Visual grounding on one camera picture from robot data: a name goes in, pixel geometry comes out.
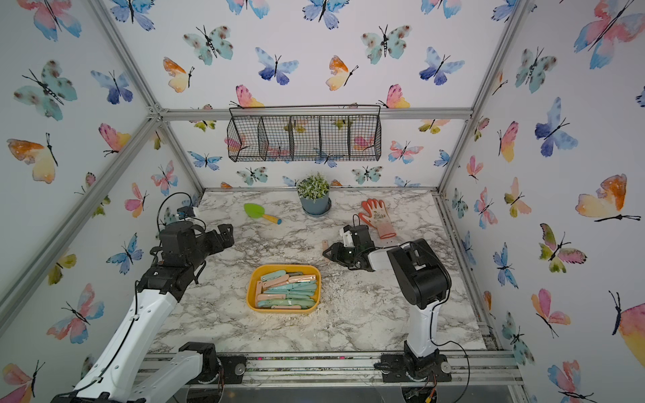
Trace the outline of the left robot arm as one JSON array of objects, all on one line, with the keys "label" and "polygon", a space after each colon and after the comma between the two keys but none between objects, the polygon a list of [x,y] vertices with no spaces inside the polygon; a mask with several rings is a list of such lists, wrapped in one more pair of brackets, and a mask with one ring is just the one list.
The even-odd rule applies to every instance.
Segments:
[{"label": "left robot arm", "polygon": [[191,221],[167,225],[153,261],[135,284],[134,300],[92,369],[55,402],[167,402],[191,383],[223,387],[224,369],[212,343],[189,342],[141,383],[135,378],[161,326],[198,283],[207,258],[233,247],[233,226],[207,230]]}]

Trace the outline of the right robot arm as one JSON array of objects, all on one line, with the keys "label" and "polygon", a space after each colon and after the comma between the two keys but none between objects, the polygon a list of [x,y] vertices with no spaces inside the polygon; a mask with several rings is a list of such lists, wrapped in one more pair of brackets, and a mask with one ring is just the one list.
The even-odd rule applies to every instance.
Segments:
[{"label": "right robot arm", "polygon": [[440,307],[449,299],[452,280],[428,242],[420,238],[399,245],[377,247],[366,225],[347,225],[340,234],[342,240],[327,247],[322,256],[349,270],[393,273],[410,305],[403,352],[383,354],[375,364],[383,381],[450,382],[451,366],[434,339]]}]

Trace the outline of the yellow storage box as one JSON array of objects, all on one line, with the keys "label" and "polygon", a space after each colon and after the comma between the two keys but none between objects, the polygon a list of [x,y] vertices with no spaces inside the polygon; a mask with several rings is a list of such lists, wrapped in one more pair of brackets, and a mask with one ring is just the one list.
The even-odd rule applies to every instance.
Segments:
[{"label": "yellow storage box", "polygon": [[301,313],[320,302],[322,276],[312,265],[262,265],[250,277],[247,305],[259,313]]}]

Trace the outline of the red white garden glove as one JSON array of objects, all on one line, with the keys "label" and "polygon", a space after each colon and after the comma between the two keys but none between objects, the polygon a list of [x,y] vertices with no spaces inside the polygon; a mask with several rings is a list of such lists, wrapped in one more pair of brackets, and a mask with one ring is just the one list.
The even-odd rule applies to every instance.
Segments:
[{"label": "red white garden glove", "polygon": [[361,203],[363,211],[359,219],[371,228],[374,228],[380,239],[396,237],[396,230],[391,222],[386,203],[378,199],[368,199]]}]

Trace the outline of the potted green plant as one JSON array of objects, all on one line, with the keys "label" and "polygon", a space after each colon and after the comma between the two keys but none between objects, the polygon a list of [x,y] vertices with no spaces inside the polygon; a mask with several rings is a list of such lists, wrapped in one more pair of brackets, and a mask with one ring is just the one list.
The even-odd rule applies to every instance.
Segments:
[{"label": "potted green plant", "polygon": [[305,213],[322,216],[330,208],[330,184],[322,173],[307,176],[297,183],[297,194]]}]

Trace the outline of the green yellow toy trowel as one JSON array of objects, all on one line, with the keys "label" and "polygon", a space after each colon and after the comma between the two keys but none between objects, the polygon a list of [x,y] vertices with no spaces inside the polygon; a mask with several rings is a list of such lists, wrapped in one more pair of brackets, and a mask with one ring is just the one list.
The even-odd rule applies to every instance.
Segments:
[{"label": "green yellow toy trowel", "polygon": [[245,203],[244,205],[244,210],[246,214],[253,219],[260,219],[263,218],[271,223],[275,223],[277,225],[280,225],[282,223],[282,220],[280,218],[277,218],[275,216],[271,216],[265,212],[265,208],[260,206],[259,204],[255,203]]}]

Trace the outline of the aluminium front rail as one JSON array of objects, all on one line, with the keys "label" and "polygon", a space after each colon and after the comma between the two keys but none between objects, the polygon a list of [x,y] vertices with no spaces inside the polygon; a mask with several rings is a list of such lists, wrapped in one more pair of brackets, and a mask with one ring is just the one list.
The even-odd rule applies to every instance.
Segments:
[{"label": "aluminium front rail", "polygon": [[443,350],[446,359],[421,374],[408,374],[401,352],[218,354],[224,385],[314,386],[522,386],[509,352]]}]

